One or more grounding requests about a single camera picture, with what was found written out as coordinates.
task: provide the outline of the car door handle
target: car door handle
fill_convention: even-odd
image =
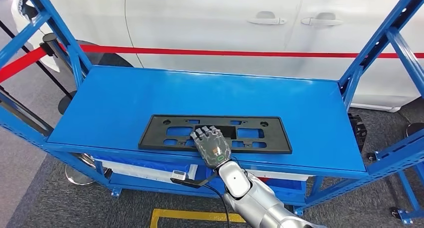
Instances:
[[[260,25],[283,25],[286,20],[282,18],[253,18],[248,19],[247,22]]]
[[[332,27],[343,24],[343,20],[337,19],[331,12],[321,12],[315,17],[303,18],[300,22],[308,26]]]
[[[255,18],[248,19],[247,22],[259,25],[282,25],[286,23],[286,20],[276,17],[272,11],[260,11]]]

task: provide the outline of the blue shelf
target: blue shelf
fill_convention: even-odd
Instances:
[[[94,66],[47,146],[164,162],[178,156],[178,162],[203,164],[197,152],[139,150],[153,114],[278,116],[292,154],[234,154],[245,168],[266,164],[281,172],[287,166],[311,175],[367,175],[338,84],[331,80]]]
[[[224,193],[224,185],[213,185],[221,194]],[[217,198],[218,195],[206,187],[198,189],[184,185],[165,183],[156,180],[143,179],[123,174],[113,173],[110,177],[109,188],[120,187],[123,189],[139,190],[146,192],[160,192],[187,196],[200,196]],[[279,187],[270,186],[275,192],[275,195],[285,204],[302,206],[305,204],[305,194],[288,193]]]

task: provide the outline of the black plastic frame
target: black plastic frame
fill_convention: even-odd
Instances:
[[[190,123],[190,120],[199,120],[199,123]],[[231,124],[230,121],[240,121],[240,124]],[[290,145],[283,122],[278,116],[154,114],[150,117],[148,125],[138,142],[138,148],[141,150],[196,151],[197,149],[194,145],[186,145],[188,140],[192,140],[190,134],[167,135],[167,130],[170,127],[187,127],[194,131],[196,128],[202,126],[216,126],[217,128],[225,127],[226,129],[234,129],[235,137],[226,136],[233,153],[292,153],[292,146]],[[263,131],[263,138],[239,137],[237,130],[240,128],[261,129]],[[164,141],[167,139],[176,140],[176,144],[164,144]],[[244,147],[233,147],[233,141],[243,142]],[[266,147],[253,147],[254,142],[265,143]]]

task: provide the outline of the red stripe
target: red stripe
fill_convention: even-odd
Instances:
[[[165,48],[140,48],[106,45],[80,45],[85,52],[96,53],[127,53],[127,54],[157,54],[157,55],[189,55],[189,56],[239,56],[239,57],[303,57],[303,58],[355,58],[358,53],[335,52],[261,52],[261,51],[231,51],[231,50],[200,50],[200,49],[165,49]],[[38,61],[46,53],[41,47],[31,51],[21,58],[7,64],[0,70],[0,82],[3,82],[22,71],[32,63]],[[415,53],[419,59],[424,59],[424,52]],[[382,53],[378,58],[398,58],[396,53]]]
[[[239,57],[305,57],[305,58],[355,58],[358,53],[335,52],[261,52],[261,51],[231,51],[231,50],[201,50],[201,49],[165,49],[120,47],[106,45],[82,44],[85,52],[97,53],[127,53],[156,55],[191,55],[191,56],[239,56]],[[423,53],[415,53],[417,58],[424,58]],[[382,53],[378,58],[398,58],[396,53]]]
[[[41,47],[38,47],[17,60],[5,65],[2,69],[0,69],[0,82],[4,82],[45,55],[46,52]]]

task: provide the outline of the yellow floor marking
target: yellow floor marking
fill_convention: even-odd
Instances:
[[[228,214],[228,216],[231,222],[239,222],[239,223],[246,222],[239,214],[231,213],[231,214]],[[225,213],[155,208],[153,210],[153,213],[151,214],[150,228],[158,228],[158,221],[160,217],[187,219],[187,220],[200,220],[200,221],[214,221],[214,222],[227,221],[227,216]]]

